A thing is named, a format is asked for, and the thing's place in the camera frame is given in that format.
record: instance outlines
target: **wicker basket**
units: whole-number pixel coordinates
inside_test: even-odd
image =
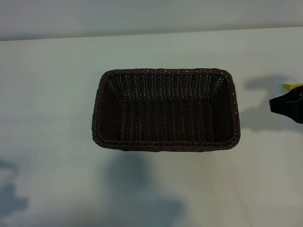
[[[219,69],[109,71],[97,91],[92,131],[104,148],[231,149],[240,139],[232,77]]]

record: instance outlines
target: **white wall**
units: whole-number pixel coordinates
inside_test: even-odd
[[[0,39],[303,26],[301,0],[0,0]]]

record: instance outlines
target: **rectangular basket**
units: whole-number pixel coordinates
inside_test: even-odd
[[[231,149],[240,139],[232,77],[219,69],[108,71],[97,91],[92,132],[104,148]]]

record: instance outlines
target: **black object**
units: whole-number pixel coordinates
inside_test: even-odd
[[[269,101],[270,111],[290,117],[303,124],[303,86],[296,87],[286,95]]]

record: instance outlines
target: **woven texture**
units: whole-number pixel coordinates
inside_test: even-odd
[[[92,132],[105,148],[231,149],[240,139],[232,77],[219,69],[109,71],[97,91]]]

